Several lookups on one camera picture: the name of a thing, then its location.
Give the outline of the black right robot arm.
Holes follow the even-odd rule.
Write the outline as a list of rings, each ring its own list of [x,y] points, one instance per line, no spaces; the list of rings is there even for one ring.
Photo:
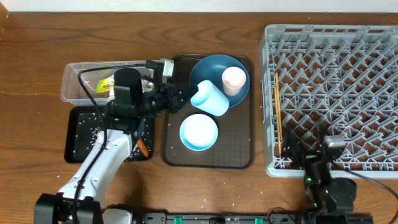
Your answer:
[[[357,185],[355,181],[331,176],[329,163],[342,155],[347,142],[340,135],[330,136],[323,128],[316,149],[305,149],[291,128],[285,128],[282,155],[292,160],[291,167],[304,170],[304,188],[313,207],[294,218],[295,223],[348,223],[353,211]]]

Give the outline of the dark blue plate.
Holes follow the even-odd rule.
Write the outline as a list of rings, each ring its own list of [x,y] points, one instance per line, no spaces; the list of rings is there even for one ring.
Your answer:
[[[229,67],[238,67],[246,74],[246,81],[237,95],[229,96],[224,92],[222,75]],[[209,80],[229,100],[229,107],[232,108],[242,102],[250,89],[250,78],[253,72],[253,64],[247,56],[229,55],[207,55],[201,58],[190,72],[189,84],[197,85],[203,80]]]

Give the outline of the pink cup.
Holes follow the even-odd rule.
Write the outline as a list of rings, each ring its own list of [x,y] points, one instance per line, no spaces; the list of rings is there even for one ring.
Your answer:
[[[237,95],[246,82],[246,73],[239,67],[229,67],[222,74],[224,92],[229,96]]]

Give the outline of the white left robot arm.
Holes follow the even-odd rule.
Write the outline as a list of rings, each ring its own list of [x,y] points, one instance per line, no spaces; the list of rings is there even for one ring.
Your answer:
[[[162,110],[176,113],[198,92],[196,85],[163,83],[163,70],[141,75],[137,65],[114,67],[114,99],[98,116],[103,128],[76,174],[57,194],[42,194],[34,223],[140,223],[134,211],[117,205],[101,209],[121,164],[142,136],[144,118]]]

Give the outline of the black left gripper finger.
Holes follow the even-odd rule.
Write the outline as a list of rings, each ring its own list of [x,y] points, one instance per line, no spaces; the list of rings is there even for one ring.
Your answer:
[[[168,100],[189,100],[198,92],[196,85],[171,84],[165,85],[165,97]]]
[[[169,98],[169,112],[172,113],[172,114],[177,113],[189,101],[190,100],[188,98],[181,98],[179,96],[171,96]]]

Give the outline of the light blue bowl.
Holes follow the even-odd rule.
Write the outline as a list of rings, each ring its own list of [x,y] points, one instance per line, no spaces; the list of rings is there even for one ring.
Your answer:
[[[193,114],[184,119],[179,130],[180,140],[192,151],[205,151],[218,139],[218,127],[213,118]]]

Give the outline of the light blue cup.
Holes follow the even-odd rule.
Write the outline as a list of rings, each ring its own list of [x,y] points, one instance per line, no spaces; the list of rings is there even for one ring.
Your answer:
[[[229,100],[209,80],[204,80],[198,85],[198,91],[192,96],[191,104],[213,116],[222,116],[229,108]]]

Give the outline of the yellow green snack wrapper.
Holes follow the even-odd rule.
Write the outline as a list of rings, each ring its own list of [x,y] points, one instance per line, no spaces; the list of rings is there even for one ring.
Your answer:
[[[104,78],[97,83],[95,92],[105,93],[107,91],[113,90],[114,86],[114,75]]]

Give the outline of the white tissue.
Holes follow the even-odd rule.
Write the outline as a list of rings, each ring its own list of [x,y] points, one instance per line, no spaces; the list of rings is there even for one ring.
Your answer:
[[[142,91],[148,93],[155,89],[154,79],[147,75],[141,75]]]

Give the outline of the orange carrot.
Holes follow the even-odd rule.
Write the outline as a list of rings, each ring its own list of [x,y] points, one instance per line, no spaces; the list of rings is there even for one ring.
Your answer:
[[[142,152],[142,154],[144,155],[144,157],[148,159],[148,158],[150,157],[150,155],[149,155],[149,151],[148,151],[148,149],[147,149],[147,147],[146,147],[146,145],[145,145],[143,139],[140,138],[140,139],[137,141],[136,144],[137,144],[139,150],[140,150],[140,151]]]

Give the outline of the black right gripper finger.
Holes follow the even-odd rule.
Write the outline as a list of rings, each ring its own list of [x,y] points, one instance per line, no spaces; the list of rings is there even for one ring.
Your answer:
[[[283,137],[281,156],[293,159],[298,156],[299,152],[300,148],[298,137],[295,135],[292,129],[286,127]]]
[[[325,136],[328,135],[329,123],[328,123],[328,120],[326,118],[318,119],[315,122],[315,127],[317,128],[319,137],[325,137]]]

